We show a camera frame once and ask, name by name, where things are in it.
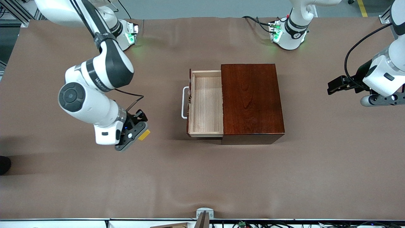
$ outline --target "open drawer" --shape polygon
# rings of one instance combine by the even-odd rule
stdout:
[[[274,64],[223,64],[218,71],[190,69],[182,107],[190,137],[222,138],[222,144],[272,144],[285,133]]]
[[[187,134],[191,137],[222,137],[221,71],[190,70],[188,94]]]

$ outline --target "table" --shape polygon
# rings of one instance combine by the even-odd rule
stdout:
[[[124,153],[96,145],[93,126],[58,106],[66,69],[98,54],[86,29],[49,21],[21,29],[0,83],[1,155],[13,161],[0,177],[1,218],[193,217],[203,206],[220,218],[404,218],[405,107],[365,108],[366,93],[326,92],[378,18],[315,18],[294,51],[245,19],[136,22],[138,46],[126,51],[135,76],[122,89],[145,95],[135,109],[151,134]],[[389,29],[367,39],[349,72],[392,41]],[[189,69],[227,63],[276,63],[286,134],[275,144],[186,135]]]

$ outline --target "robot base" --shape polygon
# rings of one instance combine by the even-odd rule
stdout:
[[[125,20],[119,20],[119,22],[122,24],[122,31],[117,36],[117,42],[119,47],[125,51],[131,45],[136,44],[136,35],[138,34],[139,27],[137,24]]]
[[[270,40],[272,43],[278,44],[281,48],[286,50],[294,50],[299,47],[299,45],[304,42],[304,37],[307,34],[305,32],[302,36],[297,39],[293,39],[290,34],[288,34],[284,29],[284,24],[287,18],[282,18],[284,21],[275,21],[274,23],[269,23],[269,30],[275,32],[275,34],[270,33]]]

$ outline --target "cable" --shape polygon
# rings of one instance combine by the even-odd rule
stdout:
[[[83,21],[86,28],[89,30],[90,34],[94,38],[94,33],[90,29],[89,23],[87,23],[86,19],[84,18],[83,12],[81,11],[81,9],[80,9],[79,5],[77,4],[76,0],[69,0],[69,1],[72,4],[73,8],[75,9],[76,13],[79,15],[80,19]]]
[[[284,227],[282,227],[282,226],[279,226],[279,225],[277,225],[277,224],[270,224],[270,226],[267,226],[267,227],[272,227],[272,226],[276,226],[276,227],[278,227],[278,228],[284,228]]]
[[[2,18],[5,13],[6,13],[6,9],[3,8],[3,6],[0,6],[0,18]]]
[[[262,27],[262,29],[263,29],[264,31],[266,31],[266,32],[268,32],[268,33],[271,33],[271,34],[276,34],[275,32],[272,32],[272,31],[269,31],[269,30],[265,29],[265,28],[263,27],[263,25],[268,26],[269,24],[268,24],[268,23],[266,24],[266,23],[260,22],[258,17],[256,17],[256,19],[254,19],[253,17],[250,17],[250,16],[244,16],[244,17],[242,17],[242,18],[251,19],[252,21],[258,23],[258,24],[260,25],[260,27]]]
[[[358,41],[358,42],[348,51],[348,53],[347,53],[347,55],[346,55],[346,58],[345,58],[345,65],[344,65],[346,76],[349,78],[349,80],[350,80],[353,84],[355,84],[356,86],[362,88],[363,90],[366,90],[366,91],[367,91],[367,88],[365,88],[365,87],[363,87],[363,85],[360,85],[359,83],[355,82],[355,81],[350,77],[349,72],[347,71],[347,59],[349,58],[349,55],[350,55],[350,53],[353,51],[353,49],[355,49],[361,42],[363,42],[365,39],[369,38],[371,35],[373,35],[373,34],[379,32],[379,31],[385,29],[386,27],[389,27],[390,25],[392,25],[392,23],[386,24],[386,25],[384,25],[384,26],[382,26],[382,27],[380,27],[380,28],[378,28],[378,29],[372,31],[372,32],[371,32],[370,34],[368,34],[367,36],[363,37],[360,41]]]
[[[131,15],[129,15],[128,11],[126,10],[126,8],[122,5],[121,1],[118,0],[119,4],[122,6],[122,8],[125,10],[125,12],[128,14],[129,19],[132,19]]]
[[[140,101],[142,98],[144,98],[143,95],[134,94],[134,93],[130,93],[130,92],[125,92],[125,91],[122,91],[122,90],[119,90],[119,89],[114,89],[114,90],[116,90],[116,91],[118,91],[118,92],[121,92],[121,93],[128,94],[128,95],[132,95],[132,96],[139,97],[138,99],[136,99],[136,100],[126,109],[127,112],[128,112],[136,103],[138,103],[138,101]]]
[[[110,1],[110,0],[107,0],[109,3],[110,3],[110,5],[112,5],[112,6],[114,6],[114,8],[117,10],[117,11],[114,11],[113,10],[113,12],[119,12],[119,9]]]
[[[351,226],[351,225],[348,225],[348,224],[336,225],[336,224],[333,224],[333,223],[325,223],[324,225],[327,225],[327,226],[324,226],[324,228],[357,228],[359,226],[363,226],[363,225],[366,225],[368,223],[371,223],[372,225],[384,226],[385,228],[390,228],[390,226],[388,226],[388,225],[385,225],[385,224],[380,223],[380,222],[374,222],[374,221],[367,221],[367,222],[364,222],[364,223],[362,223],[360,225],[356,225],[356,226]]]
[[[254,19],[253,17],[250,17],[250,16],[244,16],[244,17],[242,17],[242,18],[248,18],[248,19],[251,19],[252,21],[254,21],[254,22],[256,22],[256,23],[259,23],[259,24],[262,24],[262,25],[269,25],[269,24],[266,24],[266,23],[263,23],[263,22],[260,22],[259,21],[259,19]]]

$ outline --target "drawer handle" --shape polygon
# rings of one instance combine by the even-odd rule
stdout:
[[[184,94],[185,94],[185,89],[188,89],[188,88],[189,88],[188,86],[185,86],[183,88],[183,98],[181,99],[181,117],[185,120],[187,120],[187,117],[184,116],[184,100],[185,100]]]

